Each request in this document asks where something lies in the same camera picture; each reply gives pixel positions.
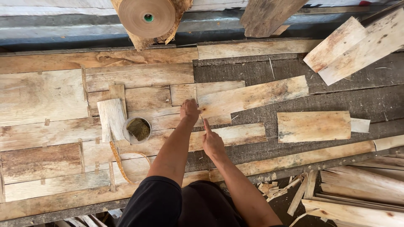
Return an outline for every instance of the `paper roll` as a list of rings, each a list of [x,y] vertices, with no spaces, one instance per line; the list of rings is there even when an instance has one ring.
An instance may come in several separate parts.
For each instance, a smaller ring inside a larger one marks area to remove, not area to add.
[[[156,38],[174,25],[175,8],[171,0],[122,0],[118,16],[130,33],[142,38]]]

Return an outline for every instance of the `person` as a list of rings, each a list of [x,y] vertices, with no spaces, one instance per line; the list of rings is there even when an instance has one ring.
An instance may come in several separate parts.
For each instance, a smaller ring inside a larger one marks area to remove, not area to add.
[[[222,174],[231,197],[210,181],[195,181],[181,190],[189,139],[200,111],[185,100],[181,121],[130,198],[118,227],[281,227],[282,222],[261,193],[228,158],[222,138],[204,119],[205,153]]]

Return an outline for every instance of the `forearm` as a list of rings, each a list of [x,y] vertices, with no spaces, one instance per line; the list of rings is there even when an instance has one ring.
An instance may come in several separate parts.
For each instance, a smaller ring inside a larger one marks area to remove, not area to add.
[[[222,174],[234,205],[250,227],[282,224],[265,198],[227,155],[218,155],[211,159]]]
[[[194,123],[188,118],[181,120],[161,147],[156,159],[150,167],[147,174],[148,177],[168,177],[177,182],[180,186],[182,185],[185,164],[188,157],[189,138],[193,127]]]

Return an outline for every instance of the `hand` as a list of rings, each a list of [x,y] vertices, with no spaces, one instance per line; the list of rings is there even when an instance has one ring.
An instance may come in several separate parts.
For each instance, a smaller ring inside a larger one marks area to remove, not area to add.
[[[199,114],[201,113],[200,110],[198,110],[198,105],[196,105],[195,99],[187,99],[185,100],[184,103],[182,103],[180,111],[179,111],[179,116],[182,119],[186,118],[190,122],[193,122],[193,124],[198,121]]]
[[[222,138],[215,132],[212,132],[207,119],[204,119],[206,134],[202,136],[202,146],[210,159],[219,158],[226,155],[225,144]]]

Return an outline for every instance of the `round container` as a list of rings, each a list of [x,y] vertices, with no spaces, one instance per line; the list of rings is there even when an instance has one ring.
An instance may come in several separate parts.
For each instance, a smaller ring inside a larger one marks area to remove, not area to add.
[[[138,141],[136,139],[136,137],[134,137],[128,130],[126,130],[126,126],[129,124],[129,122],[135,118],[140,118],[145,120],[149,126],[150,126],[150,134],[147,138],[145,138],[142,141]],[[122,127],[122,133],[124,134],[124,137],[126,139],[126,141],[130,142],[131,144],[141,144],[144,143],[145,141],[147,141],[150,138],[150,135],[152,134],[152,125],[150,124],[150,122],[148,122],[146,119],[142,118],[142,117],[133,117],[133,118],[129,118],[128,120],[125,121],[123,127]]]

